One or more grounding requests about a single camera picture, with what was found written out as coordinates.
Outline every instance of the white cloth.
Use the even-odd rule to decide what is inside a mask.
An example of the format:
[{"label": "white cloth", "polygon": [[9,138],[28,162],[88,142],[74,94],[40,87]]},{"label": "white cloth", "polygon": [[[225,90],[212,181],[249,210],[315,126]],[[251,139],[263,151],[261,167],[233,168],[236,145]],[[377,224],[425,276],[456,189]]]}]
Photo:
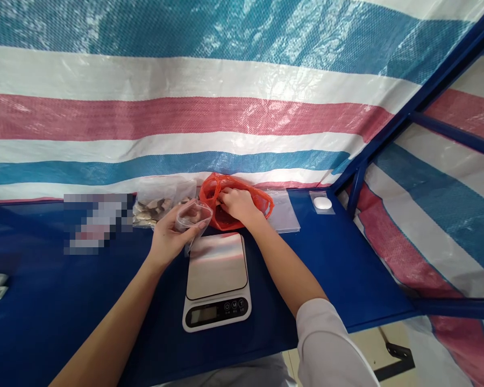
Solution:
[{"label": "white cloth", "polygon": [[[299,379],[304,387],[379,386],[368,362],[348,336],[331,303],[317,298],[304,303],[296,316]],[[291,387],[281,354],[234,365],[179,381],[165,387]]]},{"label": "white cloth", "polygon": [[297,312],[296,326],[303,386],[380,385],[331,303],[321,298],[307,301]]}]

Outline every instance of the forearm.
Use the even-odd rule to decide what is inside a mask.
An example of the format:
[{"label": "forearm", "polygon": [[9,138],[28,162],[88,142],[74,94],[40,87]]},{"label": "forearm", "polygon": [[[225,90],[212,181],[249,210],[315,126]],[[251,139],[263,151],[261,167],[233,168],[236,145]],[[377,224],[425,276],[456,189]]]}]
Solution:
[{"label": "forearm", "polygon": [[164,271],[147,261],[50,386],[116,386]]},{"label": "forearm", "polygon": [[257,242],[274,284],[294,317],[306,301],[328,299],[310,270],[263,214],[252,216],[245,226]]}]

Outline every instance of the person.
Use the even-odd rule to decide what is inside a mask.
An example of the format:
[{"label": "person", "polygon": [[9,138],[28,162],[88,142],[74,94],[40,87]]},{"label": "person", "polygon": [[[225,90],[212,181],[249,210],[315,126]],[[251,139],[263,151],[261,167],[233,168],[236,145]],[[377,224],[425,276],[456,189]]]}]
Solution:
[{"label": "person", "polygon": [[[226,188],[218,203],[253,235],[281,297],[296,318],[305,387],[377,386],[378,381],[323,289],[294,251],[254,206],[248,191]],[[150,252],[119,300],[50,384],[115,386],[144,321],[158,281],[199,228],[172,230],[179,207],[154,228]],[[281,354],[208,372],[165,386],[290,386]]]}]

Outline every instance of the digital kitchen scale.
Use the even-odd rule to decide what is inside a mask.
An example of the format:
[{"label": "digital kitchen scale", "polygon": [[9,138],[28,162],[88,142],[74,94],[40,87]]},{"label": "digital kitchen scale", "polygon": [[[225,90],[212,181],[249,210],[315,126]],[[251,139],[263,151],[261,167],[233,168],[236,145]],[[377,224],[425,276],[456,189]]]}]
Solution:
[{"label": "digital kitchen scale", "polygon": [[197,332],[243,321],[251,314],[244,239],[239,233],[203,236],[192,244],[183,328]]}]

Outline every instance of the white sleeve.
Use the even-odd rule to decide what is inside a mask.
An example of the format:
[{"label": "white sleeve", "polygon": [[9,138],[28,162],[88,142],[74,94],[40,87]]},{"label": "white sleeve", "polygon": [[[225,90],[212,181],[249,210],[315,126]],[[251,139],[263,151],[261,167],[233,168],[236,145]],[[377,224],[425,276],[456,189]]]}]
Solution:
[{"label": "white sleeve", "polygon": [[307,301],[297,312],[296,324],[298,376],[305,387],[380,385],[331,303]]}]

